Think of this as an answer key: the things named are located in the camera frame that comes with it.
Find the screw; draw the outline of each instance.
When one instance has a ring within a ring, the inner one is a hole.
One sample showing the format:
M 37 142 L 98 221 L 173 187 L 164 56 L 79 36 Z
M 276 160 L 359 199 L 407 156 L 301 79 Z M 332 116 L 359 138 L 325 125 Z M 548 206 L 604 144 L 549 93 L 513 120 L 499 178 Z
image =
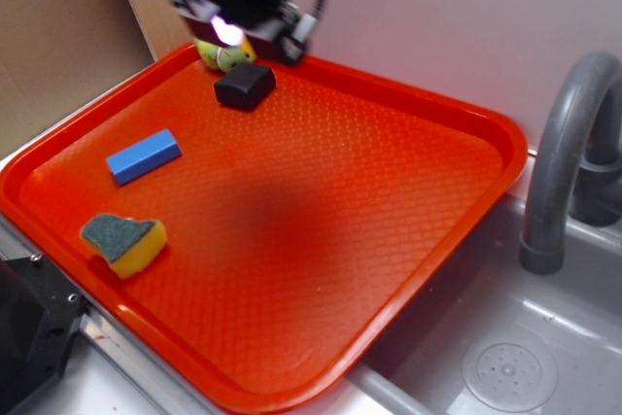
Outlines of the screw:
M 33 253 L 32 255 L 30 255 L 30 262 L 34 266 L 38 266 L 41 259 L 43 259 L 43 255 L 40 253 Z

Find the tray rim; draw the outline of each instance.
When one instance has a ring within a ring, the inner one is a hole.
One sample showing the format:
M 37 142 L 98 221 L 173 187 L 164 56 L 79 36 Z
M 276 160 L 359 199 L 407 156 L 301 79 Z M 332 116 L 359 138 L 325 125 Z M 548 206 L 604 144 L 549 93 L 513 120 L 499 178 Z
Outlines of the tray rim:
M 45 245 L 47 249 L 44 251 L 52 259 L 59 258 L 59 255 L 68 254 L 79 256 L 75 250 L 71 251 L 71 248 L 65 249 L 57 246 L 56 240 L 49 234 L 45 226 L 37 223 L 37 220 L 31 219 L 30 213 L 26 209 L 20 209 L 17 204 L 20 183 L 28 177 L 34 168 L 50 158 L 50 155 L 42 154 L 44 152 L 38 150 L 42 146 L 54 144 L 55 154 L 59 153 L 89 133 L 102 121 L 131 105 L 138 97 L 194 63 L 198 58 L 193 44 L 179 48 L 122 86 L 94 101 L 75 116 L 61 123 L 53 131 L 44 134 L 21 153 L 16 154 L 0 171 L 0 211 L 17 228 L 21 229 L 26 237 L 37 244 Z M 499 177 L 432 250 L 432 253 L 426 258 L 425 264 L 422 264 L 424 267 L 415 269 L 408 280 L 397 288 L 389 300 L 389 304 L 383 306 L 380 312 L 371 318 L 367 327 L 353 339 L 346 351 L 339 355 L 340 359 L 325 372 L 309 380 L 308 383 L 292 390 L 272 395 L 246 393 L 247 397 L 241 403 L 236 403 L 234 406 L 223 404 L 223 400 L 236 400 L 237 402 L 240 393 L 224 389 L 224 387 L 214 388 L 212 385 L 218 385 L 221 378 L 215 375 L 206 378 L 205 368 L 197 363 L 197 358 L 180 352 L 180 344 L 183 342 L 176 342 L 177 339 L 174 335 L 165 335 L 159 332 L 150 325 L 148 319 L 139 316 L 138 313 L 123 309 L 121 291 L 113 292 L 117 306 L 114 309 L 106 309 L 115 320 L 130 329 L 153 351 L 180 371 L 204 396 L 212 399 L 215 403 L 244 413 L 270 413 L 291 409 L 335 385 L 347 370 L 356 363 L 363 351 L 378 337 L 382 329 L 390 324 L 399 310 L 423 287 L 479 221 L 492 209 L 520 175 L 527 159 L 527 141 L 524 134 L 510 118 L 496 111 L 344 67 L 317 57 L 307 57 L 302 64 L 294 69 L 272 63 L 269 65 L 282 73 L 296 74 L 299 71 L 304 80 L 342 92 L 346 92 L 342 89 L 344 84 L 349 85 L 348 94 L 372 100 L 378 105 L 406 112 L 421 119 L 441 123 L 489 142 L 494 141 L 493 146 L 501 155 L 503 168 Z M 388 103 L 378 103 L 380 97 Z M 419 105 L 416 113 L 407 109 L 406 103 L 409 99 L 418 100 Z M 442 107 L 443 112 L 439 112 L 438 106 Z M 86 290 L 87 294 L 92 296 L 90 291 L 97 290 L 97 282 L 99 281 L 85 274 L 82 274 L 80 279 L 76 279 L 74 276 L 79 275 L 79 272 L 65 271 L 81 288 Z M 170 355 L 175 355 L 175 362 L 170 362 L 170 359 L 166 357 Z M 231 382 L 227 381 L 226 385 L 230 387 Z

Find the orange tray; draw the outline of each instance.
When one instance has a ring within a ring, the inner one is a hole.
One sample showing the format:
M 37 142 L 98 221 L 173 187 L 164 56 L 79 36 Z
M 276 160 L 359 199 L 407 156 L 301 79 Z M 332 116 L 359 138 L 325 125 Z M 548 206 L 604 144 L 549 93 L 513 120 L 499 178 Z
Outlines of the orange tray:
M 504 116 L 309 57 L 252 113 L 182 48 L 0 174 L 0 210 L 100 306 L 226 410 L 325 391 L 521 172 Z M 106 157 L 163 128 L 183 155 L 120 187 Z M 160 219 L 122 281 L 82 244 L 99 213 Z

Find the black cube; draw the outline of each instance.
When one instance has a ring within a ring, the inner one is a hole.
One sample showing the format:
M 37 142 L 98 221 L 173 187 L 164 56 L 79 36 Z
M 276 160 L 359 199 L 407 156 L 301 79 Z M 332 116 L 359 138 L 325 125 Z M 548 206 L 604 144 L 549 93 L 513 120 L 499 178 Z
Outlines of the black cube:
M 275 86 L 276 79 L 270 67 L 240 63 L 214 83 L 214 90 L 221 104 L 253 111 Z

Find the brown cardboard wall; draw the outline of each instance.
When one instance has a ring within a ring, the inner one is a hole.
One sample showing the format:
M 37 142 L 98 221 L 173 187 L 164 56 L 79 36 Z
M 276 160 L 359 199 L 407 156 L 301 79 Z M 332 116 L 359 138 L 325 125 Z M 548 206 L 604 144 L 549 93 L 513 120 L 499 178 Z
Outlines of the brown cardboard wall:
M 127 0 L 0 0 L 0 156 L 152 62 Z

